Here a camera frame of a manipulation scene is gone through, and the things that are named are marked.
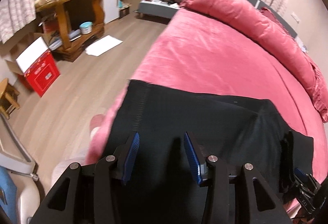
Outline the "wooden table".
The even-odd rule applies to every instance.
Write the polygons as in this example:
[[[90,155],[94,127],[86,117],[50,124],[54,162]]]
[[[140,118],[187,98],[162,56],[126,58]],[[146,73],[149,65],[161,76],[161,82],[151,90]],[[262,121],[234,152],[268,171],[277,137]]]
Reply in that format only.
[[[102,0],[55,0],[37,8],[36,12],[42,17],[56,14],[62,46],[55,52],[66,61],[75,61],[84,51],[86,42],[91,38],[101,38],[105,31]],[[91,32],[71,41],[69,33],[84,22],[92,24]]]

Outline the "small wooden stool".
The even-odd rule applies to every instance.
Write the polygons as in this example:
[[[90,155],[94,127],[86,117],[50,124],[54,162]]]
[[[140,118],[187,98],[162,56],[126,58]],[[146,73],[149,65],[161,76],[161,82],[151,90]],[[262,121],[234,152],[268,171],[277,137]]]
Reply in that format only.
[[[8,78],[4,78],[0,85],[1,97],[1,114],[7,119],[10,119],[10,114],[14,110],[20,109],[18,96],[20,92],[9,83]]]

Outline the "round blue tin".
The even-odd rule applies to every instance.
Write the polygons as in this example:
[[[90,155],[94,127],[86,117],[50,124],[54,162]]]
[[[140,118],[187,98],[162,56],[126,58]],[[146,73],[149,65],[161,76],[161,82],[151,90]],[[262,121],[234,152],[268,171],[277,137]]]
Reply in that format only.
[[[81,34],[85,35],[85,34],[90,34],[92,32],[92,27],[93,27],[93,23],[91,21],[87,21],[81,23],[79,29]]]

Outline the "white paper sheet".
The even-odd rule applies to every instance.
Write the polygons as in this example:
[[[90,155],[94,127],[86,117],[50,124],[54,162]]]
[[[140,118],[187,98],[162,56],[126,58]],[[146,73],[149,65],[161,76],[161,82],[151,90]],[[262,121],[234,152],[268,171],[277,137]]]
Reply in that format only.
[[[89,45],[85,51],[89,56],[98,57],[110,49],[120,45],[123,41],[114,38],[110,35],[105,36],[104,38],[99,39],[98,41]]]

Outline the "red cardboard box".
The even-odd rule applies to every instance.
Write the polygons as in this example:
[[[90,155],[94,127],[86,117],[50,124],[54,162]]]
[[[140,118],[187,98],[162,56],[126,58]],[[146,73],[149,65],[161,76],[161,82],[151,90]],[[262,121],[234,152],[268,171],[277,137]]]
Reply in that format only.
[[[25,49],[17,47],[16,57],[6,64],[12,73],[22,76],[34,92],[42,97],[60,76],[46,38],[34,33],[32,42]]]

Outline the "pink folded duvet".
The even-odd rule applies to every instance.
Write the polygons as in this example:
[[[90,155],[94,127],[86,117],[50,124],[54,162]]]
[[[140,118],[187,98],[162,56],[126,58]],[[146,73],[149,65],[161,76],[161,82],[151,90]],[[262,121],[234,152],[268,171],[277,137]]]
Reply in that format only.
[[[273,55],[300,82],[322,121],[327,122],[326,81],[317,64],[281,25],[248,0],[182,0],[180,6],[231,26]]]

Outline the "pink bed sheet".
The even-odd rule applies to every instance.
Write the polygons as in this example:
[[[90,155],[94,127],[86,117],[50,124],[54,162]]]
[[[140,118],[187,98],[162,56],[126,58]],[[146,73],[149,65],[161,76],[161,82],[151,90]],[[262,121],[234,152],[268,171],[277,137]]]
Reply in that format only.
[[[318,181],[327,176],[327,140],[324,122],[310,96],[296,78],[273,55],[231,26],[207,15],[182,8],[151,46],[130,82],[218,96],[267,99],[296,132],[314,141],[312,174]],[[94,135],[87,163],[113,154],[104,150],[128,85],[117,96]],[[118,215],[113,180],[111,191]]]

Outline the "black pants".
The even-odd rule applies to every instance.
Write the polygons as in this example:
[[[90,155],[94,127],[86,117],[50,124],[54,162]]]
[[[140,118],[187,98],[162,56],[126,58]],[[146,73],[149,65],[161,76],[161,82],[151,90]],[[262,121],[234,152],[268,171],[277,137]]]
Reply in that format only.
[[[104,153],[138,132],[122,223],[289,223],[294,169],[312,172],[314,141],[293,130],[267,99],[195,94],[147,82],[128,85]],[[185,153],[192,132],[206,159],[199,186]]]

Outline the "pink slipper foot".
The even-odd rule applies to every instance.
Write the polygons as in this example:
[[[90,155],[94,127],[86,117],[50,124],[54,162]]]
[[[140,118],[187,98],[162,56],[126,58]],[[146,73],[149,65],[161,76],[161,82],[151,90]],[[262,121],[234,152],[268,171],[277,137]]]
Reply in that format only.
[[[90,137],[93,138],[93,136],[97,133],[99,128],[102,125],[102,122],[105,118],[104,114],[96,114],[92,117],[90,121]]]

